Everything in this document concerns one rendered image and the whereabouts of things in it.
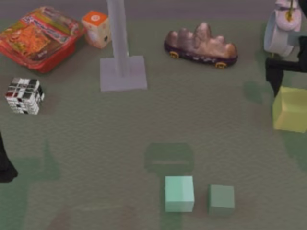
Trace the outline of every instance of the orange and white box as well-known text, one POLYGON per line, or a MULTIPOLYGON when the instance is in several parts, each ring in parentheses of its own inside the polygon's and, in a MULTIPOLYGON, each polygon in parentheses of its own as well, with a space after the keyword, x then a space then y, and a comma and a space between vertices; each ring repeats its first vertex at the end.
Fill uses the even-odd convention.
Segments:
POLYGON ((103 13, 90 11, 82 18, 82 24, 87 30, 87 42, 99 49, 104 48, 111 39, 109 17, 103 13))

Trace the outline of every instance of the green block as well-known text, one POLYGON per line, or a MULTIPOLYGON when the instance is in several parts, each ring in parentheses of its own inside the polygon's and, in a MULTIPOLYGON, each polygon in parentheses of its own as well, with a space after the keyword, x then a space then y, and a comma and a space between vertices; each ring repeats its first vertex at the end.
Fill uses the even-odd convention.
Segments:
POLYGON ((165 211, 191 212, 194 207, 192 176, 165 177, 165 211))
POLYGON ((305 133, 307 130, 307 90, 281 87, 273 102, 273 127, 305 133))
POLYGON ((227 185, 209 185, 209 214, 229 216, 235 210, 235 189, 227 185))

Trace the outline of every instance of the yellow cube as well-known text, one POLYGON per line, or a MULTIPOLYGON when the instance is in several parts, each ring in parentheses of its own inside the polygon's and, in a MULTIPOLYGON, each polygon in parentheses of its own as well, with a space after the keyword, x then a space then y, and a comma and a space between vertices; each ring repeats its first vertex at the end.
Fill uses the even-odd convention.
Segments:
POLYGON ((307 90, 281 87, 273 103, 273 127, 305 133, 307 130, 307 90))
POLYGON ((82 24, 87 30, 87 42, 97 48, 104 48, 111 41, 110 22, 107 15, 90 11, 82 18, 82 24))

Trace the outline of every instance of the orange box top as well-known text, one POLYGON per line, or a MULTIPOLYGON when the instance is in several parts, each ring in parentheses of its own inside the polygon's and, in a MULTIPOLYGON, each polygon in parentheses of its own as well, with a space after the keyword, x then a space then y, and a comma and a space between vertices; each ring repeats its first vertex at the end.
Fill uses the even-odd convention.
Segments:
POLYGON ((87 15, 85 15, 82 20, 93 24, 93 25, 100 25, 108 18, 107 15, 97 12, 97 11, 90 11, 87 15))

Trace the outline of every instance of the square base plate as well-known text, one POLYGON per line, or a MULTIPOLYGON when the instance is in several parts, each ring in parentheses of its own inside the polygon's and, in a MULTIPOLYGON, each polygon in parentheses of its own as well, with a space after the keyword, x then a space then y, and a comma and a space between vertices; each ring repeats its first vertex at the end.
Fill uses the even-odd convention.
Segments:
POLYGON ((130 75, 126 78, 117 75, 115 64, 113 57, 100 59, 100 90, 102 92, 147 90, 143 56, 129 57, 130 75))

